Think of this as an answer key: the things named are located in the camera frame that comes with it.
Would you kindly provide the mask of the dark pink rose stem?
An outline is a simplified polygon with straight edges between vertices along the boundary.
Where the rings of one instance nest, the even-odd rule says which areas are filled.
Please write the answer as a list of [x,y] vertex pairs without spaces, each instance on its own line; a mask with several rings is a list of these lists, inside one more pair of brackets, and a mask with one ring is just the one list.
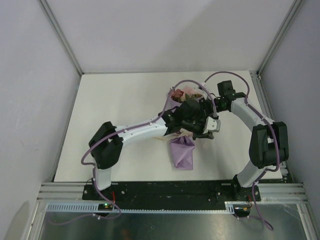
[[174,102],[177,102],[177,103],[182,103],[186,100],[185,92],[179,88],[178,89],[172,88],[169,92],[169,96]]

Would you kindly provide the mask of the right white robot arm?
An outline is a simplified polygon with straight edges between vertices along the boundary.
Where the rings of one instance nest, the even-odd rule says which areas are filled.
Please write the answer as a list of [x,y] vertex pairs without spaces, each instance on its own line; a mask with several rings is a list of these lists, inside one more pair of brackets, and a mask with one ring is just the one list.
[[210,93],[200,100],[206,114],[203,136],[211,139],[220,130],[218,113],[229,111],[250,130],[249,162],[236,174],[230,185],[217,186],[216,200],[245,201],[259,195],[257,183],[267,172],[277,172],[280,164],[289,158],[287,125],[274,121],[258,111],[249,101],[249,94],[236,92],[230,80],[218,83],[217,97]]

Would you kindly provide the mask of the pink wrapping paper sheet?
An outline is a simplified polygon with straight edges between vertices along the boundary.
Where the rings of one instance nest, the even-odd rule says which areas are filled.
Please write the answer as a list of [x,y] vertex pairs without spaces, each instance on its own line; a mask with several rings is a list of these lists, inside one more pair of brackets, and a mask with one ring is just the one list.
[[[185,87],[191,88],[189,86],[184,86],[181,90],[184,91]],[[170,98],[168,102],[170,107],[169,109],[174,112],[182,103],[175,102]],[[176,169],[188,171],[194,169],[193,150],[195,149],[195,146],[195,142],[192,140],[192,138],[186,136],[175,138],[169,141],[169,150],[173,165]]]

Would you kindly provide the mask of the light pink rose stem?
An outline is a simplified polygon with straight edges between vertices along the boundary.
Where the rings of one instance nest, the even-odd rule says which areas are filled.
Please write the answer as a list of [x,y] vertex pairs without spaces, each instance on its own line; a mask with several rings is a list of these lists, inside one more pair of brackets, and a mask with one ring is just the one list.
[[189,100],[189,99],[198,100],[204,96],[204,92],[199,88],[185,87],[184,96],[186,100]]

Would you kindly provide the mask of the cream ribbon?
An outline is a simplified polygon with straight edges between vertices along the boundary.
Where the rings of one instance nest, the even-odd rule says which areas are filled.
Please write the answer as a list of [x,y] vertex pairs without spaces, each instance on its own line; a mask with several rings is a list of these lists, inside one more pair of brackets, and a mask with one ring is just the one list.
[[168,142],[170,140],[180,138],[180,137],[188,137],[191,138],[193,136],[193,133],[191,131],[188,131],[184,128],[181,128],[178,132],[174,132],[165,136],[154,136],[152,137],[155,140],[160,140],[164,142]]

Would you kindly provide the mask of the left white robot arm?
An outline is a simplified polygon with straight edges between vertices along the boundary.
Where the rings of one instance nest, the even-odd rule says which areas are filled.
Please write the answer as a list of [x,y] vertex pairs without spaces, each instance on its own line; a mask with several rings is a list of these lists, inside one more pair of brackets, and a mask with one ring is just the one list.
[[137,125],[103,123],[88,144],[94,159],[93,194],[100,200],[110,196],[112,167],[119,161],[123,147],[153,137],[165,137],[181,129],[191,132],[196,139],[213,139],[214,132],[220,130],[220,121],[214,115],[212,102],[187,100]]

